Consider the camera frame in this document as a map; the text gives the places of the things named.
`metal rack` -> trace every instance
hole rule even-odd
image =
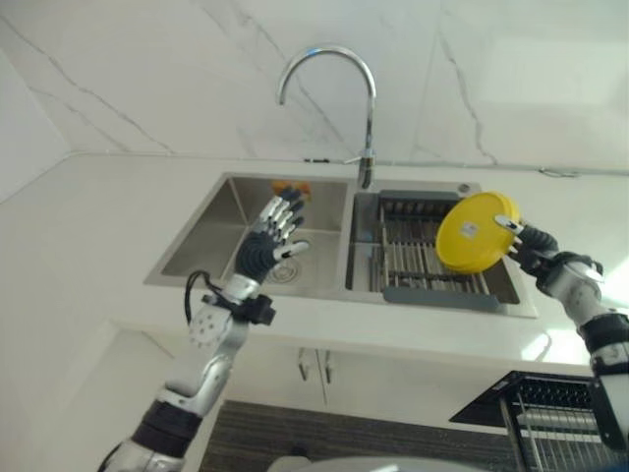
[[[380,208],[381,246],[373,248],[372,291],[384,287],[488,295],[482,273],[462,275],[445,267],[436,255],[434,243],[439,221],[422,217],[385,217]]]
[[[591,472],[628,464],[600,440],[591,379],[511,372],[450,421],[504,426],[518,472]]]
[[[482,273],[461,274],[439,260],[436,234],[457,202],[449,194],[380,194],[370,228],[369,291],[393,303],[484,312],[520,303],[503,261]]]
[[[529,379],[505,399],[506,414],[520,436],[515,449],[522,471],[602,470],[627,460],[600,441],[599,428],[584,383]]]

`cabinet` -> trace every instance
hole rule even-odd
[[[495,429],[456,425],[449,419],[506,374],[503,368],[398,359],[326,351],[327,411],[439,428]]]
[[[171,355],[187,342],[184,336],[149,334]],[[325,396],[316,349],[286,345],[250,336],[234,361],[225,387],[227,400],[325,411]]]
[[[154,339],[164,345],[159,336]],[[250,337],[236,358],[224,396],[385,421],[496,432],[448,420],[505,374],[504,368],[472,363],[303,348]]]

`chrome faucet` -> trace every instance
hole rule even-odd
[[[361,150],[358,157],[348,160],[346,163],[360,160],[358,183],[363,189],[367,189],[372,183],[373,165],[375,164],[375,150],[372,147],[372,124],[373,124],[373,110],[375,109],[375,80],[373,79],[372,71],[368,67],[367,63],[354,51],[344,46],[336,44],[324,44],[319,46],[311,46],[304,49],[299,54],[296,54],[284,68],[282,76],[279,80],[277,87],[277,103],[283,105],[286,101],[286,86],[291,76],[300,64],[305,62],[311,57],[315,57],[319,54],[336,54],[344,57],[352,64],[354,64],[363,74],[365,83],[367,84],[367,93],[369,95],[369,101],[367,103],[367,130],[365,133],[365,148]]]

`sink basin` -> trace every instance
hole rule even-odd
[[[354,179],[225,174],[145,283],[183,287],[190,272],[204,269],[223,285],[233,273],[241,241],[278,182],[310,189],[306,222],[292,239],[306,239],[312,246],[280,263],[263,293],[537,316],[513,262],[465,276],[438,261],[434,236],[439,221],[458,200],[480,190],[458,182],[379,180],[366,192]]]
[[[347,180],[320,180],[285,176],[277,179],[252,175],[226,175],[217,191],[201,205],[170,250],[161,269],[147,283],[183,285],[193,270],[208,270],[217,283],[233,273],[236,251],[257,216],[273,196],[273,183],[305,182],[310,189],[302,211],[305,223],[293,240],[311,243],[308,251],[278,265],[267,278],[270,294],[315,296],[337,285],[338,253],[343,227]]]
[[[470,186],[463,187],[468,192]],[[503,262],[463,275],[436,255],[441,220],[461,199],[457,184],[382,190],[354,197],[345,286],[382,293],[392,303],[499,312],[519,304]]]

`kitchen sink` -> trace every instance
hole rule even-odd
[[[481,274],[444,267],[434,249],[440,221],[473,183],[376,181],[225,174],[166,250],[146,283],[184,286],[197,269],[224,284],[237,249],[277,189],[304,189],[304,226],[292,239],[311,248],[280,263],[261,291],[363,303],[424,305],[534,318],[519,269],[505,258]]]
[[[285,176],[261,178],[227,175],[217,191],[201,206],[198,215],[172,245],[162,269],[148,283],[183,285],[197,269],[208,270],[217,283],[226,281],[234,270],[237,249],[266,203],[273,189],[291,183],[308,189],[302,210],[303,226],[292,240],[305,239],[311,248],[288,259],[269,274],[263,290],[271,294],[316,296],[333,290],[339,272],[339,249],[348,180],[319,180]]]
[[[428,182],[421,188],[355,195],[346,288],[382,293],[392,303],[483,312],[519,304],[503,262],[470,275],[441,263],[436,233],[461,200],[460,189],[456,184]],[[463,189],[472,190],[469,185]]]

